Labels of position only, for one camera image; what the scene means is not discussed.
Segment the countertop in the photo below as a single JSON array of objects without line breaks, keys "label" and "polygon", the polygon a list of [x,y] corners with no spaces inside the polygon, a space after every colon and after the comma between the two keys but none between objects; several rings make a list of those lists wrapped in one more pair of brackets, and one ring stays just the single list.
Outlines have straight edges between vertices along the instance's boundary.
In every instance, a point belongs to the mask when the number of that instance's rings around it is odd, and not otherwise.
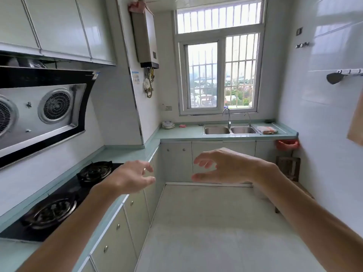
[{"label": "countertop", "polygon": [[[245,123],[232,124],[233,126],[246,125]],[[206,124],[205,126],[226,126],[226,124]],[[100,149],[89,157],[85,158],[82,162],[75,165],[67,172],[53,180],[43,189],[39,190],[33,196],[24,201],[24,205],[18,205],[14,210],[8,211],[0,217],[0,231],[12,224],[16,219],[37,202],[44,199],[49,193],[55,191],[58,187],[64,184],[67,180],[75,176],[82,167],[92,162],[97,161],[112,161],[114,163],[125,163],[130,160],[147,160],[149,161],[154,152],[159,147],[160,142],[171,141],[216,141],[216,140],[241,140],[241,141],[259,141],[259,140],[277,140],[277,139],[293,139],[296,138],[298,133],[287,126],[282,124],[272,123],[253,123],[252,126],[271,126],[278,130],[276,134],[215,134],[204,135],[203,126],[187,125],[186,128],[173,128],[173,129],[159,129],[155,131],[152,137],[145,144],[144,149],[130,149],[127,146],[108,146]],[[87,260],[87,256],[93,251],[102,233],[107,229],[112,219],[122,207],[128,195],[120,196],[107,210],[101,222],[95,229],[93,235],[88,241],[84,251],[79,257],[73,271],[77,272]],[[7,239],[0,239],[0,263],[3,272],[15,271],[38,247],[40,243],[34,242],[20,242]]]}]

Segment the stack of dishes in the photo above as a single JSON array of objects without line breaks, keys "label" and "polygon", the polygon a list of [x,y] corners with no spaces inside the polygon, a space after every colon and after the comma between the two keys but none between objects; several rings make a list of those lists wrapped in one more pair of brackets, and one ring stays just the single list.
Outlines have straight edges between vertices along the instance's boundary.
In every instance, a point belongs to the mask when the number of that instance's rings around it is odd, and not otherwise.
[{"label": "stack of dishes", "polygon": [[172,123],[171,121],[163,121],[161,127],[163,127],[164,129],[172,129],[175,127],[175,124]]}]

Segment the white floor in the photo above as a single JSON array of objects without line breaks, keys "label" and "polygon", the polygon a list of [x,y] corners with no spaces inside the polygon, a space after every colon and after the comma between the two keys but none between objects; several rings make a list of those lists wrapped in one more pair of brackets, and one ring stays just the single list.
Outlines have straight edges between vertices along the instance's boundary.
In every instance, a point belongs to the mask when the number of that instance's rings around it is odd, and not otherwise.
[{"label": "white floor", "polygon": [[252,188],[167,185],[135,271],[324,269]]}]

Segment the wooden cutting board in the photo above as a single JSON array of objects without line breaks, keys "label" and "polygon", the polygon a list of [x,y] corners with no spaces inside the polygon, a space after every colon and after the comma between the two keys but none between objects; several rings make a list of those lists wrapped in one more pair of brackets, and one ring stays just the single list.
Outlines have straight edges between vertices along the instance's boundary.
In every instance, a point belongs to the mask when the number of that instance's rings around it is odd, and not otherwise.
[{"label": "wooden cutting board", "polygon": [[359,97],[347,138],[363,146],[363,90]]}]

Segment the gas stove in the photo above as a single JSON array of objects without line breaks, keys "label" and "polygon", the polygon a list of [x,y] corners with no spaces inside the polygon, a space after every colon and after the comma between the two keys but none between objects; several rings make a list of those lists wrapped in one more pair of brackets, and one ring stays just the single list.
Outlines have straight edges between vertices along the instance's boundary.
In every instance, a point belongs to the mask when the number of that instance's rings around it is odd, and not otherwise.
[{"label": "gas stove", "polygon": [[95,184],[122,164],[101,161],[87,165],[0,233],[0,238],[43,242],[80,206]]}]

